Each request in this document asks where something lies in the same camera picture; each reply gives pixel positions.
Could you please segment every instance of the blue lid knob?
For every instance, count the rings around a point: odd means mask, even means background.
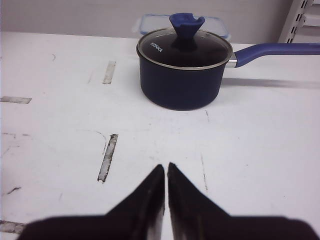
[[[175,13],[169,20],[178,37],[182,39],[192,39],[205,22],[203,16],[195,19],[192,13]]]

